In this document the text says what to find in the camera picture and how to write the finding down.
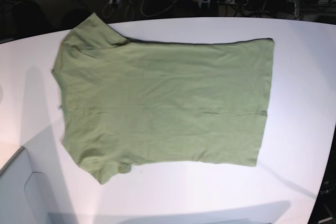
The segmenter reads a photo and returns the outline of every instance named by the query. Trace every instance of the white table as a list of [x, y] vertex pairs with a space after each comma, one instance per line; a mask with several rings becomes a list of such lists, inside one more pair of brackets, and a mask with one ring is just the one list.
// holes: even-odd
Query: white table
[[336, 122], [336, 26], [253, 18], [181, 18], [111, 25], [142, 40], [275, 41], [268, 119], [256, 167], [197, 162], [133, 167], [101, 186], [61, 145], [51, 75], [68, 31], [0, 45], [0, 141], [24, 145], [46, 173], [55, 216], [78, 224], [307, 223]]

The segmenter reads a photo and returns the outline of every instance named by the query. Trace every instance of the green t-shirt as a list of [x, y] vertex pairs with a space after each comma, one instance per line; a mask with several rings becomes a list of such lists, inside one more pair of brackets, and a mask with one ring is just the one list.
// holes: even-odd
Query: green t-shirt
[[64, 39], [52, 71], [62, 92], [63, 145], [101, 184], [132, 164], [255, 166], [273, 49], [272, 39], [138, 41], [92, 14]]

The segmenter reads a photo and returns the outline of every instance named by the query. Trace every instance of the t-shirt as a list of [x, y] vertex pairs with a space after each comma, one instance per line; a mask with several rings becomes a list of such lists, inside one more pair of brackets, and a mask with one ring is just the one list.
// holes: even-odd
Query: t-shirt
[[272, 39], [139, 41], [92, 14], [63, 40], [52, 71], [62, 94], [63, 145], [101, 184], [154, 162], [255, 166], [273, 49]]

